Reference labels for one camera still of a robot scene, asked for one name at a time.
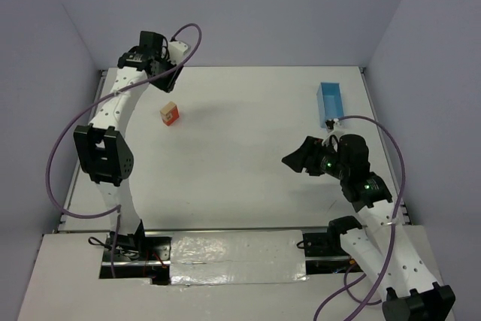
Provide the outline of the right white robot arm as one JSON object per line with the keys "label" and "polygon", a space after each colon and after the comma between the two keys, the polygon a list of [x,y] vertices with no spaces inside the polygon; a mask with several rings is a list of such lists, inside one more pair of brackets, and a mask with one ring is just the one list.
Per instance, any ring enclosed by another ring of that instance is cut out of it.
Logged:
{"label": "right white robot arm", "polygon": [[455,294],[429,271],[413,246],[387,185],[371,170],[369,149],[360,135],[330,141],[306,137],[282,159],[296,173],[327,174],[355,215],[332,220],[328,234],[336,248],[354,258],[381,299],[386,320],[445,320]]}

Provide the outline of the natural wood block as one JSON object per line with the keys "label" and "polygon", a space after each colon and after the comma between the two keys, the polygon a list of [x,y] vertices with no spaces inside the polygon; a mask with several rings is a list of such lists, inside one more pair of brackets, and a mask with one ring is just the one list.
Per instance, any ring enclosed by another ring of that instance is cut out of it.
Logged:
{"label": "natural wood block", "polygon": [[170,101],[160,110],[160,114],[162,116],[168,117],[169,114],[175,111],[176,109],[177,109],[177,105],[174,102]]}

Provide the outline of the red cube block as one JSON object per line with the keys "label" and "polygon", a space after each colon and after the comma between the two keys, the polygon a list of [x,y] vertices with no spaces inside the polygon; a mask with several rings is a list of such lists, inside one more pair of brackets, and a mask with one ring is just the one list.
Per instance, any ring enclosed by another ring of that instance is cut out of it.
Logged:
{"label": "red cube block", "polygon": [[177,107],[173,108],[170,112],[170,115],[171,115],[171,120],[173,121],[177,120],[180,117],[178,108]]}

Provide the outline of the blue plastic box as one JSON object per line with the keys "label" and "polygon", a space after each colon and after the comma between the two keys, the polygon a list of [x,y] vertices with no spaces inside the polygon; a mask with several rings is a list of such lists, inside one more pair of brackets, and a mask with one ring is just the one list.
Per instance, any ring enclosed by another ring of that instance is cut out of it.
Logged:
{"label": "blue plastic box", "polygon": [[339,83],[321,82],[316,93],[320,126],[325,129],[326,120],[344,116]]}

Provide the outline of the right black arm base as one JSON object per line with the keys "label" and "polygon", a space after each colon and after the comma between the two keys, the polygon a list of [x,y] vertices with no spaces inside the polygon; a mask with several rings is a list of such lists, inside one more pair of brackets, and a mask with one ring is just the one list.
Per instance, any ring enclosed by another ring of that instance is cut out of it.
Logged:
{"label": "right black arm base", "polygon": [[304,233],[296,247],[304,252],[307,275],[344,274],[353,265],[353,272],[360,272],[354,259],[331,242],[327,232]]}

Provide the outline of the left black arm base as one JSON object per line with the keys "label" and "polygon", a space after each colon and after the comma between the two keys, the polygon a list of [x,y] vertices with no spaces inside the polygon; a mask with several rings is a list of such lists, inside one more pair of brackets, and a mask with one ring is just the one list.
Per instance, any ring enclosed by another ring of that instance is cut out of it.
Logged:
{"label": "left black arm base", "polygon": [[171,283],[171,237],[111,232],[105,240],[91,236],[87,242],[102,251],[101,279],[139,278],[160,286]]}

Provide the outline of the red cube with window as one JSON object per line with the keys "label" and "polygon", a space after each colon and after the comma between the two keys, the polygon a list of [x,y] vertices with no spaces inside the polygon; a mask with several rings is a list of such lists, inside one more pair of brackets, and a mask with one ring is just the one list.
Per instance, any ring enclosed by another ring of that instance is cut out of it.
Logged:
{"label": "red cube with window", "polygon": [[170,126],[171,124],[177,121],[177,118],[170,118],[168,120],[162,120],[162,121],[166,126]]}

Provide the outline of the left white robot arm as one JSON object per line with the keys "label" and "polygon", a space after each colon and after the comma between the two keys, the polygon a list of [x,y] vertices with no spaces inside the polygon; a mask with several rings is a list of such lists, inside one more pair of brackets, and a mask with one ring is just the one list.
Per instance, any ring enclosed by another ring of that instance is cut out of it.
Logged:
{"label": "left white robot arm", "polygon": [[154,77],[158,89],[171,92],[180,73],[175,67],[188,51],[182,41],[142,31],[138,46],[119,58],[111,98],[88,125],[74,130],[80,167],[96,185],[105,207],[113,211],[110,236],[121,250],[141,252],[145,238],[129,185],[135,159],[125,140],[127,125],[148,87],[146,80]]}

